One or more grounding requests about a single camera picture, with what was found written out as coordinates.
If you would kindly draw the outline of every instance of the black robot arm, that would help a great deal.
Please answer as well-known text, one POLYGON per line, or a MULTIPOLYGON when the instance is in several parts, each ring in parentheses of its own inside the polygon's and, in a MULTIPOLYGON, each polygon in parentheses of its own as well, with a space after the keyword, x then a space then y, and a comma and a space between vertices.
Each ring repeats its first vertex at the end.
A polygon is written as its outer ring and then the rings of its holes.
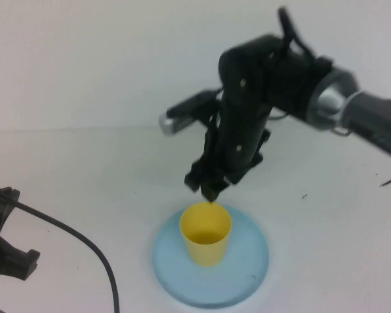
POLYGON ((278 14, 282 38, 265 35, 227 50, 219 60, 223 87, 202 91, 160 118, 166 134, 194 121, 207 127, 203 155, 185 183, 194 192, 201 188, 209 201, 262 161, 273 107, 318 130, 346 128, 391 154, 391 100, 361 91, 349 71, 316 57, 287 11, 278 14))

